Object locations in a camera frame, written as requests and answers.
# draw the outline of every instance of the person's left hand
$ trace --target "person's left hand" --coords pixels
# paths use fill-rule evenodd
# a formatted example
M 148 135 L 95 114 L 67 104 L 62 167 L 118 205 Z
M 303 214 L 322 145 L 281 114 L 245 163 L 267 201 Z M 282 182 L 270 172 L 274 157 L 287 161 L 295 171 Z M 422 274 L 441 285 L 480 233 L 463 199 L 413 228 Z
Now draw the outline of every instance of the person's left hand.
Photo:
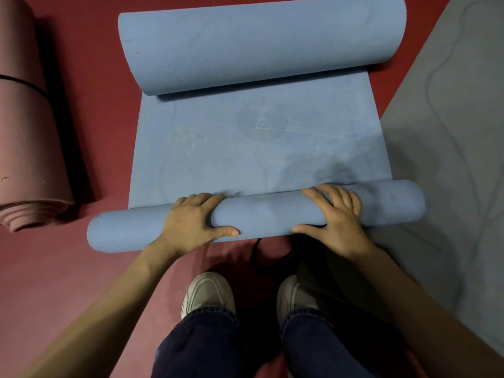
M 153 243 L 183 255 L 219 237 L 238 236 L 240 232 L 234 227 L 209 228 L 206 225 L 209 213 L 225 198 L 221 193 L 212 195 L 207 192 L 179 198 Z

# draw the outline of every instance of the black elastic band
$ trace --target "black elastic band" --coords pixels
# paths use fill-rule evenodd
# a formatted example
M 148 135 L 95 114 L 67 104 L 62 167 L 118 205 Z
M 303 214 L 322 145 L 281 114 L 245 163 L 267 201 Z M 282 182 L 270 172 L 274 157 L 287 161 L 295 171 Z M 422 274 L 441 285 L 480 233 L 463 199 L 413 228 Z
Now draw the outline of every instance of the black elastic band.
M 33 83 L 20 80 L 19 78 L 16 78 L 16 77 L 11 77 L 10 75 L 3 75 L 3 74 L 0 74 L 0 80 L 13 81 L 13 82 L 21 83 L 22 85 L 26 85 L 26 86 L 34 89 L 35 91 L 38 91 L 40 94 L 42 94 L 49 101 L 49 94 L 47 94 L 47 92 L 45 92 L 43 89 L 41 89 L 37 85 L 34 85 Z

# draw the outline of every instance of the jeans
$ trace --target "jeans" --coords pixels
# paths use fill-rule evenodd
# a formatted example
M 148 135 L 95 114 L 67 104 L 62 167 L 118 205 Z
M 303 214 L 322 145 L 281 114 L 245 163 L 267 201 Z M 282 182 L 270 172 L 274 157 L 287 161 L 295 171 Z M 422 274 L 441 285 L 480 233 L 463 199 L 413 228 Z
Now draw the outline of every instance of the jeans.
M 315 309 L 291 312 L 281 326 L 287 367 L 294 378 L 374 378 L 333 333 Z M 227 309 L 202 307 L 187 315 L 156 352 L 152 378 L 239 378 L 246 344 L 236 316 Z

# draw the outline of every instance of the shoe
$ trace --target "shoe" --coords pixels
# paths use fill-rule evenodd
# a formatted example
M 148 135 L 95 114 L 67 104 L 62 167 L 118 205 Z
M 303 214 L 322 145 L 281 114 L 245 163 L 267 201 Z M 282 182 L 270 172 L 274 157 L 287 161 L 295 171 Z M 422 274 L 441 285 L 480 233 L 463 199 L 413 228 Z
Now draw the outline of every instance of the shoe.
M 282 326 L 287 315 L 301 308 L 318 309 L 317 301 L 305 288 L 299 284 L 296 275 L 287 277 L 277 294 L 277 318 Z
M 233 292 L 220 274 L 205 272 L 192 281 L 182 304 L 180 319 L 202 306 L 223 307 L 235 313 Z

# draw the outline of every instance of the forearm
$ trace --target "forearm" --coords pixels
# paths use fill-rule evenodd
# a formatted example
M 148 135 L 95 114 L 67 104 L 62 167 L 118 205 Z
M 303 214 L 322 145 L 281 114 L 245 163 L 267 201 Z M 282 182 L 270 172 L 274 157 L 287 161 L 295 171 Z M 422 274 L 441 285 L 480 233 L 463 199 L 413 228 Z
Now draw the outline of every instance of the forearm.
M 159 280 L 178 258 L 151 244 L 125 273 L 44 351 L 23 377 L 107 377 Z M 159 254 L 164 259 L 160 262 Z
M 430 298 L 384 251 L 373 249 L 355 262 L 389 307 L 429 377 L 504 376 L 504 359 Z

